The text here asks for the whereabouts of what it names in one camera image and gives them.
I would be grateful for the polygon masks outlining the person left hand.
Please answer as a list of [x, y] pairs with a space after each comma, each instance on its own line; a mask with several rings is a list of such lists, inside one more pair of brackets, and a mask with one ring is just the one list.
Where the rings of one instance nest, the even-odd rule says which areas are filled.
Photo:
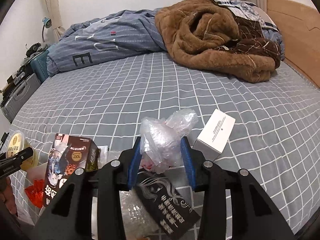
[[6, 188], [1, 191], [1, 200], [12, 215], [17, 214], [17, 206], [15, 203], [15, 196], [11, 186], [11, 180], [9, 177], [6, 178]]

